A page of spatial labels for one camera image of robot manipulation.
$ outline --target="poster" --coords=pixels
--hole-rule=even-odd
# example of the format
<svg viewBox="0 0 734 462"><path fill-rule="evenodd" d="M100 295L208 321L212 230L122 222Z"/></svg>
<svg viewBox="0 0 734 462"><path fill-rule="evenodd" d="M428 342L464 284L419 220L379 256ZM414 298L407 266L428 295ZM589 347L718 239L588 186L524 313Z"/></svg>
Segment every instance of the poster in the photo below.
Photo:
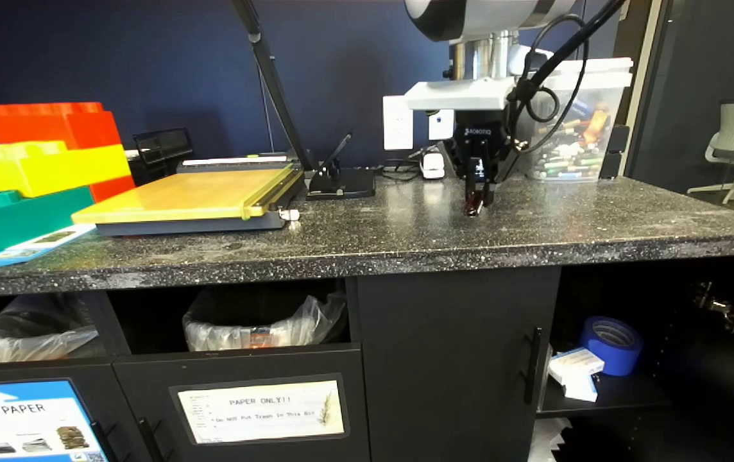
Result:
<svg viewBox="0 0 734 462"><path fill-rule="evenodd" d="M337 379L180 389L194 443L344 435Z"/></svg>
<svg viewBox="0 0 734 462"><path fill-rule="evenodd" d="M104 462L66 379L0 384L0 462Z"/></svg>

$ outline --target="granite countertop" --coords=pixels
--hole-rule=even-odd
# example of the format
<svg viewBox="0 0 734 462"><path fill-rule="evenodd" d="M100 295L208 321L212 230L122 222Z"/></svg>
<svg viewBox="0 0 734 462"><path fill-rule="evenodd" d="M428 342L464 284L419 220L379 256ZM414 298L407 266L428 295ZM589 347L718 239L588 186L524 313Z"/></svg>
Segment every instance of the granite countertop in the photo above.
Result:
<svg viewBox="0 0 734 462"><path fill-rule="evenodd" d="M494 186L462 212L462 183L379 180L375 197L297 202L284 230L85 235L0 270L0 295L602 263L734 254L734 212L633 180Z"/></svg>

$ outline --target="cutting mat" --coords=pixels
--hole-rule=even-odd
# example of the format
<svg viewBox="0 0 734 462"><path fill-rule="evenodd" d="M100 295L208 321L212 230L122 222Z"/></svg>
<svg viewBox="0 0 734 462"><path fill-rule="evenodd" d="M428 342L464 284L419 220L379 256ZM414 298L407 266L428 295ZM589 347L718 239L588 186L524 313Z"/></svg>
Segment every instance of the cutting mat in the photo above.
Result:
<svg viewBox="0 0 734 462"><path fill-rule="evenodd" d="M75 222L251 220L297 180L284 168L180 171L75 212Z"/></svg>

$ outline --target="plastic bag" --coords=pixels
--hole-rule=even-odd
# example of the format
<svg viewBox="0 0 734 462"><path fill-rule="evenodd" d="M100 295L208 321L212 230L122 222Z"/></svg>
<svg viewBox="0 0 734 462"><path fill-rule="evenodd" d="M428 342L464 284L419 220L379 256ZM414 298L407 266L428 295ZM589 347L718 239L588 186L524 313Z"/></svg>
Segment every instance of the plastic bag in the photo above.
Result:
<svg viewBox="0 0 734 462"><path fill-rule="evenodd" d="M94 356L98 330L68 295L20 295L0 310L0 362Z"/></svg>
<svg viewBox="0 0 734 462"><path fill-rule="evenodd" d="M220 326L233 310L192 308L184 313L184 337L189 352L225 349L276 349L321 344L344 313L344 295L331 292L325 302L308 295L299 308L270 326Z"/></svg>

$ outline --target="cabinet shelf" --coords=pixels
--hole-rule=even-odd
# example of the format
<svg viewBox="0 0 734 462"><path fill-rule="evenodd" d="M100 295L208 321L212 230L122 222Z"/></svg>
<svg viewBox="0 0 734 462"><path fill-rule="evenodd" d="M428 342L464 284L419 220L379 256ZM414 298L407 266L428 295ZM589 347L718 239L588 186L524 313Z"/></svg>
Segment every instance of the cabinet shelf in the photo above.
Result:
<svg viewBox="0 0 734 462"><path fill-rule="evenodd" d="M566 399L564 389L547 378L538 416L584 416L584 414L647 411L647 408L673 406L668 393L643 374L630 374L630 378L597 374L595 384L597 384L595 402Z"/></svg>

